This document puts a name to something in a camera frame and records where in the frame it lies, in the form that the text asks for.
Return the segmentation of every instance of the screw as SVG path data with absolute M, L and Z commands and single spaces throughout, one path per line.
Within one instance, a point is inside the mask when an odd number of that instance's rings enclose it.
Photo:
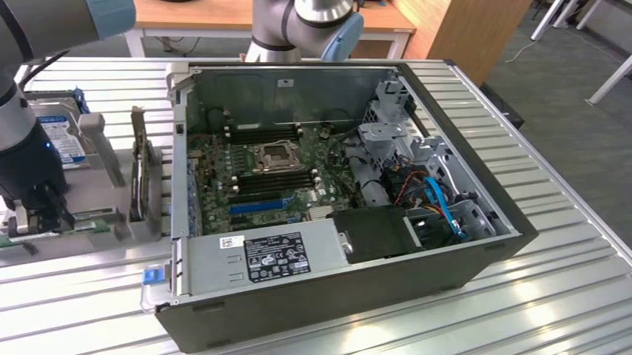
M 344 254 L 351 254 L 353 247 L 348 243 L 341 243 L 341 251 L 344 251 Z

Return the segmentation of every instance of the power supply label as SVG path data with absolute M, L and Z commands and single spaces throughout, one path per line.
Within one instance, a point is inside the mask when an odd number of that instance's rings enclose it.
M 244 252 L 253 283 L 311 271 L 299 232 L 244 240 Z

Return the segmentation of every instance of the wooden cabinet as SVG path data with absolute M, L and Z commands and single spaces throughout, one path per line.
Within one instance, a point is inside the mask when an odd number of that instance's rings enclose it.
M 391 0 L 416 27 L 407 59 L 451 59 L 479 85 L 531 0 Z

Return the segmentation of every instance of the metal workbench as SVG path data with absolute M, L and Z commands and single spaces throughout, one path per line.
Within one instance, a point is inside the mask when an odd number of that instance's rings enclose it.
M 153 143 L 164 147 L 169 191 L 165 65 L 164 59 L 65 58 L 29 89 L 82 88 L 90 110 L 104 113 L 118 149 L 130 146 L 128 110 L 144 107 Z M 539 236 L 459 290 L 206 354 L 629 352 L 630 251 L 460 71 L 440 61 L 410 65 Z M 162 224 L 166 232 L 168 217 Z M 138 306 L 141 270 L 165 260 L 169 250 L 162 238 L 133 248 L 0 269 L 0 354 L 176 353 L 153 315 Z

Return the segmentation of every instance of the blue latch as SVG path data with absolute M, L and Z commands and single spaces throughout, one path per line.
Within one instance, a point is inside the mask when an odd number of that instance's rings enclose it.
M 157 283 L 164 282 L 164 269 L 162 268 L 150 268 L 141 272 L 141 284 L 142 285 L 156 285 Z

